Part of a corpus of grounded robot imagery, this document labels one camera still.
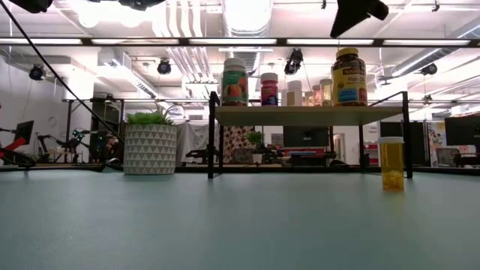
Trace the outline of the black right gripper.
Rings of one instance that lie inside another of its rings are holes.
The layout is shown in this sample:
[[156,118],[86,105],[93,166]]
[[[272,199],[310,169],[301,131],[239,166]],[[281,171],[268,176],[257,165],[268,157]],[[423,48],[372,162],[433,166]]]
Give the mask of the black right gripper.
[[370,16],[384,20],[389,15],[389,7],[381,0],[337,0],[337,6],[331,38],[339,38]]

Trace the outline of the brown fish oil bottle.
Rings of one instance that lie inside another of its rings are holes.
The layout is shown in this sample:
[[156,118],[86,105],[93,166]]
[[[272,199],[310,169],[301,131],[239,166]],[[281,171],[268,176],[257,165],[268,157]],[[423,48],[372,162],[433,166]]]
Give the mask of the brown fish oil bottle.
[[368,105],[366,64],[356,48],[343,48],[336,53],[331,67],[332,102],[334,107]]

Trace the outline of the yellow-green pill vial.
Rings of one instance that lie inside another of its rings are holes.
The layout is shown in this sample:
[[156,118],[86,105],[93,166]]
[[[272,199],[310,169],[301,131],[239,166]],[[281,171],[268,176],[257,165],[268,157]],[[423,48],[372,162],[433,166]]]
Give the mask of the yellow-green pill vial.
[[321,86],[321,101],[323,107],[330,107],[332,105],[332,80],[321,79],[319,81]]

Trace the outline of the white bottle with yellow label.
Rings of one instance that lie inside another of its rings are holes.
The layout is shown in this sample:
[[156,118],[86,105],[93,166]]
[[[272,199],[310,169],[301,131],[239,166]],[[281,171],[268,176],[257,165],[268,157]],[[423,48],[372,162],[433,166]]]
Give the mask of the white bottle with yellow label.
[[300,107],[302,105],[302,82],[293,80],[287,83],[286,105],[288,107]]

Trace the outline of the pink-label medicine bottle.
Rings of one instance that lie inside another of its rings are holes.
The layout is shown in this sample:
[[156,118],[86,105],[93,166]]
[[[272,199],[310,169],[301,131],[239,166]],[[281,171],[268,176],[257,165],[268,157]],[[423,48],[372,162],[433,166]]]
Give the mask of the pink-label medicine bottle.
[[278,75],[276,73],[263,73],[260,77],[261,82],[261,105],[278,105]]

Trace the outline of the orange-label gummy bottle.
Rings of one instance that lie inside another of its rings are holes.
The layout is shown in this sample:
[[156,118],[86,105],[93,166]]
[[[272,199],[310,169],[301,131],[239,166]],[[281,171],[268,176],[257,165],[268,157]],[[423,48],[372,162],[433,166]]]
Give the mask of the orange-label gummy bottle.
[[228,58],[223,63],[221,98],[223,106],[248,105],[248,72],[241,58]]

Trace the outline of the amber pill vial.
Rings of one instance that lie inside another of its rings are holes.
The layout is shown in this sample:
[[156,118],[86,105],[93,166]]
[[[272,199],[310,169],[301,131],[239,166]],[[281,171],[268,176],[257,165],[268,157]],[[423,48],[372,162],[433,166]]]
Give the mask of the amber pill vial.
[[404,191],[404,139],[399,136],[385,136],[378,140],[382,189]]

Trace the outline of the black overhead light bar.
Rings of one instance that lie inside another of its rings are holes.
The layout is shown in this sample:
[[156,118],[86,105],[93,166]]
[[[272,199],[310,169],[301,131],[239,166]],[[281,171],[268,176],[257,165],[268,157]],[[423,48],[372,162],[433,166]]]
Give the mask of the black overhead light bar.
[[382,38],[285,38],[285,37],[0,37],[0,46],[41,47],[406,47],[480,48],[480,38],[382,39]]

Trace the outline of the black shelving rack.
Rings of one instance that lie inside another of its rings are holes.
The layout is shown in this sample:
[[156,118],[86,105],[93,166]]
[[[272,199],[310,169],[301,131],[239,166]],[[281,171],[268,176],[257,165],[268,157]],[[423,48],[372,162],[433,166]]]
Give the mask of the black shelving rack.
[[90,101],[97,117],[91,117],[89,160],[102,164],[116,158],[119,164],[124,155],[125,102],[113,97],[93,97]]

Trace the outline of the grey draped cloth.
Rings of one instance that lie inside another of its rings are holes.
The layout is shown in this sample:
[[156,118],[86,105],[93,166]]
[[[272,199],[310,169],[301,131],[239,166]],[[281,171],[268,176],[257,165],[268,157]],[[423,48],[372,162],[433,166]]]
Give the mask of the grey draped cloth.
[[199,164],[202,158],[186,157],[192,150],[203,150],[207,148],[209,141],[209,125],[206,122],[185,122],[177,124],[176,141],[176,166],[183,163]]

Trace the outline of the colourful poster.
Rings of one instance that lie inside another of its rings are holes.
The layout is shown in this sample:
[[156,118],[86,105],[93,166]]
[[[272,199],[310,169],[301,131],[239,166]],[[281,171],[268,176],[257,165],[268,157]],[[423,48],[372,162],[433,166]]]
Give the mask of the colourful poster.
[[443,121],[427,123],[427,135],[430,152],[430,165],[438,166],[437,149],[446,147],[446,129]]

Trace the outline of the small background potted plant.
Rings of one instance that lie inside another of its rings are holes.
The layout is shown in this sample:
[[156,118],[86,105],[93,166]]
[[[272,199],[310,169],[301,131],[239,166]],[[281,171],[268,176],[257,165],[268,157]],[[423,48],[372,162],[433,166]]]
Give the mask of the small background potted plant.
[[252,131],[247,134],[247,140],[254,146],[252,152],[253,162],[260,165],[263,161],[263,134],[259,131]]

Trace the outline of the grey office chair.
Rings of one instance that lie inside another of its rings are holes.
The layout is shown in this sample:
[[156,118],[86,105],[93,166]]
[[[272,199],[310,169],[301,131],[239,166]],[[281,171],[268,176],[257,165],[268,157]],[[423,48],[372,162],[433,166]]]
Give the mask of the grey office chair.
[[455,158],[460,154],[460,150],[457,148],[437,148],[436,158],[438,167],[456,167]]

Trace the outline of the green table mat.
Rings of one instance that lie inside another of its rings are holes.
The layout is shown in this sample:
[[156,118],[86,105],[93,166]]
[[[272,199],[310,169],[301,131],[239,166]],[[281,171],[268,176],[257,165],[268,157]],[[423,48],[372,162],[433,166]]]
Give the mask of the green table mat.
[[480,176],[0,173],[0,270],[480,270]]

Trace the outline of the black table frame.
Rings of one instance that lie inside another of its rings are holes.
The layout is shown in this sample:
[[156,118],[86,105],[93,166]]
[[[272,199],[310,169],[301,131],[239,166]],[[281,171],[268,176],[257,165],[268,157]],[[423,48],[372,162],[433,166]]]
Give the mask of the black table frame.
[[[97,173],[112,171],[122,172],[121,166],[106,165],[82,165],[82,166],[34,166],[23,168],[17,166],[0,166],[0,173],[21,172],[34,170],[87,170]],[[454,168],[454,167],[413,167],[414,173],[437,173],[460,176],[479,176],[480,169]],[[361,169],[359,166],[350,167],[314,167],[314,166],[224,166],[214,167],[214,174],[221,173],[380,173],[379,167],[367,167]]]

